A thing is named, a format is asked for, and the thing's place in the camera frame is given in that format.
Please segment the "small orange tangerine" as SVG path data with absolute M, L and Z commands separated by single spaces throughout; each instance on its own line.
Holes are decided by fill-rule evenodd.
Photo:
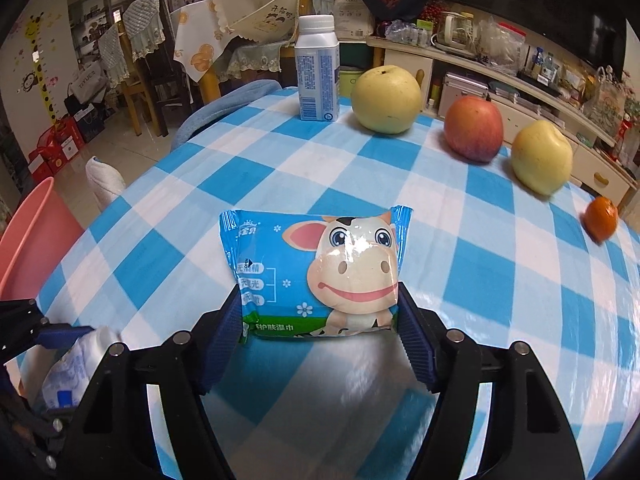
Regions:
M 597 244 L 604 243 L 615 233 L 617 223 L 617 207 L 604 196 L 592 200 L 582 214 L 582 226 Z

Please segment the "yellow pear left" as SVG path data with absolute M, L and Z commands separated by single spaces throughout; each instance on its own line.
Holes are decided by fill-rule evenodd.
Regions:
M 375 133 L 403 133 L 422 110 L 422 93 L 416 77 L 396 65 L 367 70 L 352 87 L 350 99 L 360 125 Z

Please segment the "white electric kettle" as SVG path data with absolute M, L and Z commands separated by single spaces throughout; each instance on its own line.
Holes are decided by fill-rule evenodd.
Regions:
M 443 49 L 473 54 L 475 51 L 474 15 L 469 12 L 444 12 L 439 19 L 434 45 Z

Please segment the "blue cow wet wipes pack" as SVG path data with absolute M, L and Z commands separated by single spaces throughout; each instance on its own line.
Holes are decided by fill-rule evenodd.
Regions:
M 244 330 L 295 338 L 393 328 L 411 215 L 404 205 L 370 217 L 223 211 Z

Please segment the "wooden dining chair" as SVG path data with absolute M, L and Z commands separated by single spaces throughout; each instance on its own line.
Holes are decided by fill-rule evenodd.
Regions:
M 259 73 L 279 73 L 281 61 L 294 56 L 294 44 L 298 38 L 298 20 L 301 16 L 312 14 L 330 14 L 333 12 L 335 0 L 297 0 L 298 12 L 294 32 L 286 39 L 256 44 L 254 41 L 240 37 L 231 38 L 224 35 L 218 38 L 212 26 L 214 38 L 222 44 L 222 50 L 230 49 L 231 54 L 212 55 L 212 60 L 198 81 L 198 88 L 204 103 L 221 97 L 220 85 L 232 79 L 244 82 L 257 78 Z

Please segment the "pink plastic trash bucket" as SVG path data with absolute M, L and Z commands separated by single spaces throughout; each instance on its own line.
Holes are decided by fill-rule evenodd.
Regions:
M 36 298 L 84 229 L 55 191 L 41 181 L 17 208 L 1 237 L 1 299 Z

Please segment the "blue white checkered tablecloth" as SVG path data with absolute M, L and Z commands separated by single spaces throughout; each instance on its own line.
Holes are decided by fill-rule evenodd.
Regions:
M 188 330 L 238 288 L 255 326 L 206 413 L 240 479 L 402 479 L 436 399 L 383 323 L 394 289 L 481 344 L 528 342 L 588 477 L 639 414 L 639 239 L 603 244 L 565 185 L 540 200 L 500 153 L 450 153 L 436 120 L 400 136 L 304 122 L 292 90 L 215 122 L 117 197 L 38 294 L 54 322 L 130 348 Z

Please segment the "crushed clear plastic bottle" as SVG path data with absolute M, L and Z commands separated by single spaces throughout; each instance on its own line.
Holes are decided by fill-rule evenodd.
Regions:
M 73 347 L 53 364 L 44 378 L 41 394 L 46 407 L 77 406 L 108 347 L 121 341 L 119 334 L 106 326 L 81 336 Z

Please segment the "yellow pear right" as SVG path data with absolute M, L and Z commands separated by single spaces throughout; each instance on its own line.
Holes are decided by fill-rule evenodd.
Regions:
M 570 180 L 572 146 L 552 122 L 536 120 L 515 136 L 511 166 L 515 177 L 525 186 L 538 195 L 549 197 Z

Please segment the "yellow pear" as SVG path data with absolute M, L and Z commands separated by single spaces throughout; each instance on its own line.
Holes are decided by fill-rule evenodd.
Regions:
M 538 195 L 549 197 L 570 180 L 572 146 L 552 122 L 536 120 L 515 136 L 511 166 L 515 177 L 525 186 Z
M 350 99 L 360 125 L 375 133 L 403 133 L 422 110 L 422 93 L 416 77 L 396 65 L 367 70 L 352 87 Z

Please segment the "red apple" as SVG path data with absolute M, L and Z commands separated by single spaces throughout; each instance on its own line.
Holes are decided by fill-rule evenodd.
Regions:
M 457 154 L 487 164 L 503 144 L 503 123 L 498 107 L 478 96 L 462 96 L 447 110 L 444 135 Z

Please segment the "white blue drink bottle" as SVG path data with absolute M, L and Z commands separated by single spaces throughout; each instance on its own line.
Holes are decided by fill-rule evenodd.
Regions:
M 340 114 L 340 43 L 334 16 L 301 16 L 294 51 L 300 119 L 333 122 Z

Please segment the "cream tv cabinet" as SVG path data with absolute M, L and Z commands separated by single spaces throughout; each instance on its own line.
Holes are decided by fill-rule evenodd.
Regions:
M 609 198 L 618 208 L 629 205 L 638 191 L 636 179 L 602 150 L 602 146 L 613 146 L 613 139 L 582 112 L 532 84 L 432 47 L 378 37 L 369 37 L 367 45 L 373 49 L 374 65 L 397 65 L 416 77 L 427 115 L 442 118 L 449 104 L 460 96 L 484 96 L 500 110 L 506 144 L 512 144 L 518 132 L 535 120 L 548 120 L 570 141 L 570 180 Z

